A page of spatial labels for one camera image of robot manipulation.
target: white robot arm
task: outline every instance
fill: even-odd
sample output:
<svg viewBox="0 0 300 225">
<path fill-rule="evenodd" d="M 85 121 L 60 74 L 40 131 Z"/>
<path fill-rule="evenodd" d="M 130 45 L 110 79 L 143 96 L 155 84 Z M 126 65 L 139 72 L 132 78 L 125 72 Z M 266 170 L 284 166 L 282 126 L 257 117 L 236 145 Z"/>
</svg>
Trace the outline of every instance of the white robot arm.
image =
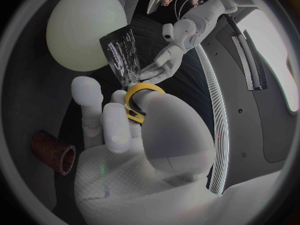
<svg viewBox="0 0 300 225">
<path fill-rule="evenodd" d="M 162 35 L 169 45 L 141 71 L 140 79 L 158 84 L 172 77 L 180 67 L 183 55 L 210 34 L 220 15 L 234 13 L 244 6 L 254 5 L 250 0 L 208 0 L 188 11 L 174 26 L 171 23 L 163 25 Z"/>
</svg>

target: yellow ring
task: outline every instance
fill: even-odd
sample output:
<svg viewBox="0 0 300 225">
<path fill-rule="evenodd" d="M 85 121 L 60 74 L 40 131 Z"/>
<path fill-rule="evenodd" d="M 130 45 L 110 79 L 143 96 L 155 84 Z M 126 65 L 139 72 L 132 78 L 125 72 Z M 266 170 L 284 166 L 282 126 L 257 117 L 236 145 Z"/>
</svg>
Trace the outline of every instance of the yellow ring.
<svg viewBox="0 0 300 225">
<path fill-rule="evenodd" d="M 137 93 L 140 90 L 152 90 L 152 91 L 156 91 L 159 92 L 161 94 L 165 94 L 165 91 L 162 90 L 159 86 L 156 86 L 152 83 L 147 83 L 147 82 L 141 82 L 141 83 L 137 83 L 136 85 L 133 85 L 131 88 L 128 89 L 126 95 L 125 95 L 125 102 L 126 105 L 137 115 L 139 115 L 140 117 L 144 118 L 145 116 L 138 113 L 137 111 L 133 110 L 130 105 L 129 105 L 129 101 L 132 98 L 132 96 Z"/>
</svg>

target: copper pipe fitting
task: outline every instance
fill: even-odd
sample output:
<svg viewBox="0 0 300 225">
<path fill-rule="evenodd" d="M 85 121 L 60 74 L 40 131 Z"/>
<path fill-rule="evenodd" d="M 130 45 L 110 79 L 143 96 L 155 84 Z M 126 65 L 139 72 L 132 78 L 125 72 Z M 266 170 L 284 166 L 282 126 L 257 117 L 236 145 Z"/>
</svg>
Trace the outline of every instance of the copper pipe fitting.
<svg viewBox="0 0 300 225">
<path fill-rule="evenodd" d="M 37 131 L 30 142 L 33 154 L 61 175 L 67 175 L 74 164 L 76 149 L 73 145 L 52 136 L 44 130 Z"/>
</svg>

